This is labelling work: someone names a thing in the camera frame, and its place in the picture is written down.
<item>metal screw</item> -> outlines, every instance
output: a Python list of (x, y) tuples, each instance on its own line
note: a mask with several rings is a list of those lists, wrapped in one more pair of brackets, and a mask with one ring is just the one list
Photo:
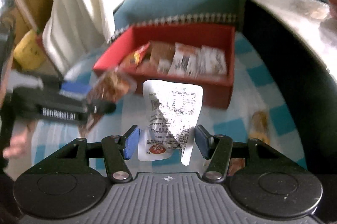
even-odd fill
[(114, 179), (117, 179), (117, 180), (124, 180), (124, 179), (127, 179), (129, 177), (129, 173), (127, 172), (124, 172), (124, 171), (118, 171), (118, 172), (115, 172), (112, 177)]
[(210, 180), (218, 180), (222, 178), (222, 174), (217, 171), (208, 171), (205, 173), (205, 177), (207, 177)]

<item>snack packages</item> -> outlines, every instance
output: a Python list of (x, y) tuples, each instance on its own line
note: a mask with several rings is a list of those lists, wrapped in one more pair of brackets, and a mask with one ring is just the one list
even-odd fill
[(203, 45), (198, 55), (198, 73), (211, 75), (227, 74), (225, 52), (218, 48)]
[[(136, 90), (137, 83), (128, 75), (113, 69), (105, 72), (99, 77), (98, 82), (87, 94), (87, 101), (91, 103), (93, 99), (102, 99), (117, 103), (127, 93), (133, 93)], [(79, 126), (79, 132), (82, 137), (90, 132), (90, 130), (103, 117), (100, 114), (90, 114), (87, 124)]]
[(171, 43), (151, 41), (151, 56), (150, 63), (155, 67), (158, 67), (161, 60), (170, 62), (173, 60), (175, 53), (175, 46)]
[(168, 75), (195, 77), (198, 72), (200, 48), (176, 43), (176, 52)]
[(147, 80), (143, 84), (143, 94), (149, 126), (140, 135), (138, 159), (166, 159), (174, 149), (180, 148), (181, 162), (187, 166), (203, 100), (202, 87)]
[(268, 136), (268, 113), (257, 111), (250, 121), (249, 138), (258, 138), (266, 144), (270, 144)]
[(172, 61), (160, 59), (158, 63), (157, 73), (167, 74), (171, 68)]
[(136, 51), (126, 56), (120, 63), (121, 68), (136, 68), (146, 56), (150, 43), (142, 45)]

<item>white snack packet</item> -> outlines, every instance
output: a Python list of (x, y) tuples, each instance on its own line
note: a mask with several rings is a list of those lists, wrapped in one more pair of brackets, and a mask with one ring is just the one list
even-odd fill
[(174, 149), (181, 148), (180, 160), (187, 166), (203, 102), (202, 87), (147, 80), (143, 83), (143, 94), (149, 126), (140, 135), (138, 159), (166, 159)]
[(157, 72), (167, 74), (170, 70), (171, 64), (172, 64), (172, 62), (169, 61), (169, 60), (160, 59), (159, 64), (158, 64), (158, 68), (157, 68)]
[(200, 48), (176, 43), (176, 52), (168, 75), (195, 77), (198, 72)]
[(198, 73), (212, 75), (227, 74), (225, 52), (218, 48), (203, 45), (198, 55)]

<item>checkered blanket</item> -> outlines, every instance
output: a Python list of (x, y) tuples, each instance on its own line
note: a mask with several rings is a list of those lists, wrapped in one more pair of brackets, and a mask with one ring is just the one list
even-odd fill
[[(91, 68), (102, 51), (81, 60), (66, 76), (68, 80), (94, 83), (97, 77)], [(112, 135), (123, 135), (133, 124), (146, 126), (144, 100), (140, 95), (129, 95), (117, 104), (116, 111), (106, 115), (90, 132), (88, 142), (101, 141)], [(241, 34), (235, 36), (234, 91), (227, 110), (202, 107), (198, 124), (211, 134), (225, 134), (234, 141), (246, 142), (249, 121), (257, 110), (269, 112), (269, 137), (271, 146), (306, 168), (303, 148), (294, 121), (276, 83), (267, 67), (248, 40)], [(38, 163), (63, 145), (79, 137), (77, 126), (40, 121), (32, 139), (32, 164)], [(180, 162), (179, 151), (166, 160), (141, 162), (137, 151), (127, 165), (137, 172), (203, 172), (205, 161), (194, 144), (189, 166)], [(90, 159), (90, 166), (105, 174), (102, 159)]]

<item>red tray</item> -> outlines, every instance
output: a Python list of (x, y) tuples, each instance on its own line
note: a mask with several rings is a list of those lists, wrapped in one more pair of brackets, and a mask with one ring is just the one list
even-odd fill
[(225, 51), (227, 75), (221, 81), (208, 81), (155, 73), (139, 73), (124, 69), (137, 81), (136, 93), (143, 92), (143, 82), (148, 79), (166, 80), (176, 83), (190, 83), (203, 88), (203, 105), (228, 108), (234, 83), (234, 36), (235, 28), (220, 24), (170, 24), (130, 27), (107, 49), (95, 63), (93, 70), (100, 76), (109, 68), (116, 67), (130, 52), (149, 41), (183, 43), (201, 47), (202, 45)]

